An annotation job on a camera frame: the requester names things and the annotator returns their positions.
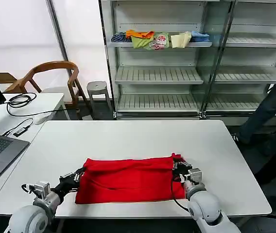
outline shelf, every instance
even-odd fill
[[[276,0],[239,0],[239,2],[276,3]]]
[[[276,48],[276,34],[230,33],[227,47]]]
[[[111,47],[133,47],[132,42],[110,42],[109,44]],[[199,47],[199,48],[209,48],[211,47],[211,42],[190,42],[186,46],[186,48],[193,48],[193,47]]]
[[[276,83],[276,67],[220,67],[215,83],[272,84]]]
[[[194,94],[194,98],[200,106],[204,95]],[[232,93],[232,94],[218,94],[213,93],[210,95],[206,111],[213,112],[254,112],[259,104],[264,99],[263,94],[253,93]]]
[[[194,67],[119,67],[117,84],[202,84]]]
[[[111,1],[150,1],[150,0],[111,0]],[[153,0],[153,1],[197,1],[197,0]],[[220,1],[220,0],[200,0],[200,1]]]
[[[191,94],[121,95],[118,112],[197,112]]]

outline white wall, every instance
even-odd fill
[[[85,94],[87,83],[93,80],[106,81],[110,90],[98,1],[54,0],[54,6],[68,57],[79,67]],[[36,65],[55,60],[63,57],[45,0],[0,0],[0,72],[20,79]],[[65,70],[35,76],[42,89],[65,86],[67,80]]]
[[[85,94],[88,82],[100,80],[107,82],[111,96],[98,1],[54,0],[53,3],[69,60],[80,70],[78,77]]]
[[[0,0],[0,72],[20,79],[38,64],[62,59],[45,1]],[[35,80],[46,88],[66,84],[68,75],[54,70],[37,74]]]

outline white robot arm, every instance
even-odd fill
[[[77,191],[84,171],[81,168],[75,173],[60,177],[60,184],[54,189],[50,189],[49,183],[43,182],[29,185],[29,191],[23,185],[22,188],[35,193],[36,198],[33,205],[22,207],[11,216],[5,233],[43,233],[54,218],[64,196]],[[199,169],[192,168],[186,162],[179,165],[175,163],[173,175],[180,177],[179,182],[184,186],[189,213],[202,233],[241,233],[221,210],[217,197],[206,191],[201,183],[202,173]]]
[[[218,198],[204,190],[204,185],[184,183],[186,197],[189,200],[188,210],[202,233],[241,233],[221,210]]]

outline white table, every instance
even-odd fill
[[[207,190],[219,197],[229,216],[260,216],[271,212],[243,156],[223,122],[49,121],[21,158],[0,191],[0,215],[10,215],[34,199],[24,183],[49,181],[80,168],[89,157],[98,160],[144,159],[180,153],[203,172]],[[75,193],[65,197],[56,217],[158,218],[189,217],[174,201],[76,205]]]
[[[4,94],[5,98],[9,100],[11,97],[15,96],[16,94]],[[60,107],[64,108],[63,102],[64,94],[38,94],[37,98],[33,100],[30,104],[23,108],[19,109],[11,109],[11,112],[17,115],[25,115],[25,114],[32,114],[32,113],[39,113],[49,110],[56,110]],[[51,113],[48,120],[52,119],[55,113]],[[23,120],[27,119],[27,117],[12,117],[6,111],[6,104],[0,105],[0,135],[2,135],[7,130],[17,126]],[[26,126],[30,124],[31,121],[25,122],[22,126]],[[27,132],[22,134],[17,139],[25,140],[28,142],[32,142],[36,134],[42,128],[43,124],[41,125],[32,125]],[[23,156],[20,155],[0,176],[0,189],[4,185],[5,181]]]

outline folded red fabric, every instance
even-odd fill
[[[76,204],[104,202],[140,202],[171,200],[173,159],[99,161],[87,159],[86,171],[80,180]],[[173,182],[176,199],[185,198],[181,183]]]

